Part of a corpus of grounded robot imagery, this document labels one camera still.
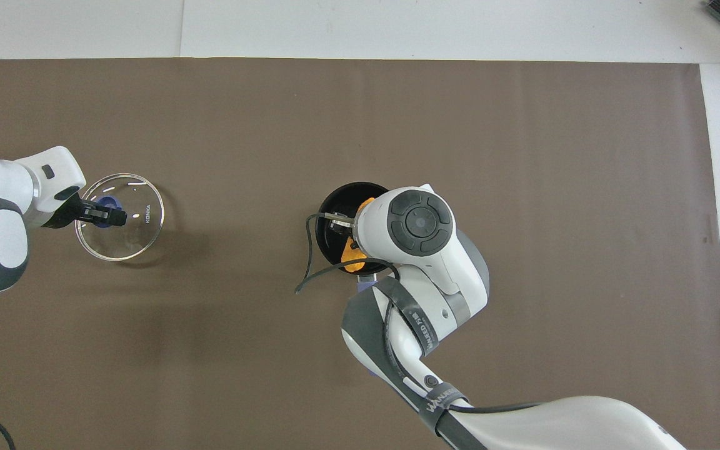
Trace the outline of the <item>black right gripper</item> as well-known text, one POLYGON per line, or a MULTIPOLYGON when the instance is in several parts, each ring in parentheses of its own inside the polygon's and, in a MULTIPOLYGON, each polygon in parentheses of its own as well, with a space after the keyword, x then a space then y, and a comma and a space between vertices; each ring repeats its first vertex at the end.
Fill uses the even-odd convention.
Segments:
POLYGON ((326 245, 332 251, 342 251, 353 236, 354 217, 345 214, 326 214, 326 245))

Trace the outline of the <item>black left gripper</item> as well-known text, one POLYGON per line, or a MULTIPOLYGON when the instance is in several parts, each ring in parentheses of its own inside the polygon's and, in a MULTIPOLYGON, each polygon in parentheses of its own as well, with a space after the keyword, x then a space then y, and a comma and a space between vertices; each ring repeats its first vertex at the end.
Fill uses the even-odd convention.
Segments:
POLYGON ((74 221, 92 223, 95 227, 123 227, 127 219, 125 211, 111 211, 101 203, 82 199, 74 193, 42 224, 42 228, 65 228, 74 221))

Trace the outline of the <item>yellow toy corn cob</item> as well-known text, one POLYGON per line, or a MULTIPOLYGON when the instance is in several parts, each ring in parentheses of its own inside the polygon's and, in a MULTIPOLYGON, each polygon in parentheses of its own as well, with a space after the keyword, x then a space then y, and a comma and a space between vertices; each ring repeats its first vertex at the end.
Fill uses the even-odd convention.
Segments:
POLYGON ((342 268, 348 271, 348 273, 357 274, 368 265, 365 261, 368 256, 363 253, 357 240, 354 239, 354 225, 354 222, 349 225, 349 231, 347 232, 346 241, 344 242, 344 247, 340 255, 340 263, 344 263, 342 268))

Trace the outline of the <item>glass lid blue knob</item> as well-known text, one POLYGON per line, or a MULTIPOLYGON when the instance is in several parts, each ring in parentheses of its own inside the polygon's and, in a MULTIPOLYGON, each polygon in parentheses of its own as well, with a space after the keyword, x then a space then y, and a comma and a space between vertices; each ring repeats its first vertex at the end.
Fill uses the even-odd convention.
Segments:
POLYGON ((123 261, 145 253, 157 240, 165 219, 160 191, 152 182, 137 174, 117 173, 95 182, 83 201, 105 207, 123 225, 75 222, 75 233, 82 247, 92 256, 107 261, 123 261))

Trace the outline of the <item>brown table mat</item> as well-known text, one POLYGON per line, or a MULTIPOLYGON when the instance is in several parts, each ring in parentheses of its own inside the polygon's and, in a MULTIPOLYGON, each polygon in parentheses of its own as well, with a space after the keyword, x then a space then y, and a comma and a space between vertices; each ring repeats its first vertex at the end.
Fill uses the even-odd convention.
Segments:
POLYGON ((491 270, 426 360, 473 404, 606 396, 720 448, 720 238, 692 64, 0 60, 0 158, 151 180, 142 262, 39 229, 0 293, 18 450, 444 450, 294 288, 340 185, 429 183, 491 270))

